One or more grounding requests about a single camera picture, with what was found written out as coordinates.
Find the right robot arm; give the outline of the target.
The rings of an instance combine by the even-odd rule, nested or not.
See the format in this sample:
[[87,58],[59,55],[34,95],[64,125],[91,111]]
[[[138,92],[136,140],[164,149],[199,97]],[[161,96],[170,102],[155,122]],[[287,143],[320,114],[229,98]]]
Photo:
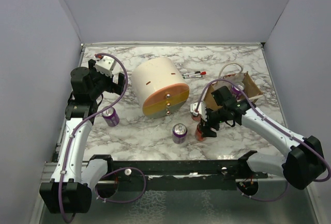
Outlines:
[[201,137],[216,137],[220,124],[231,127],[244,126],[273,145],[281,156],[272,156],[256,151],[249,152],[241,159],[237,171],[241,177],[249,178],[256,172],[281,176],[297,189],[305,189],[312,182],[325,182],[330,166],[324,159],[321,142],[314,136],[305,138],[283,127],[262,113],[247,97],[237,100],[230,90],[223,86],[212,93],[217,110],[209,109],[201,100],[191,105],[191,113],[200,116],[198,125]]

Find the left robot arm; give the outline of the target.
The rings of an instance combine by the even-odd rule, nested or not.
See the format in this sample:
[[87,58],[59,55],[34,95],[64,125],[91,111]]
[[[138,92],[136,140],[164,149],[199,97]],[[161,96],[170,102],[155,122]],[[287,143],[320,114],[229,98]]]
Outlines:
[[111,158],[97,156],[82,167],[87,138],[95,116],[101,114],[97,99],[103,93],[115,93],[120,98],[128,85],[125,71],[113,81],[118,58],[105,53],[90,59],[87,67],[71,71],[72,92],[65,109],[65,130],[56,168],[49,182],[41,183],[39,193],[52,214],[87,213],[92,202],[92,190],[100,179],[114,175]]

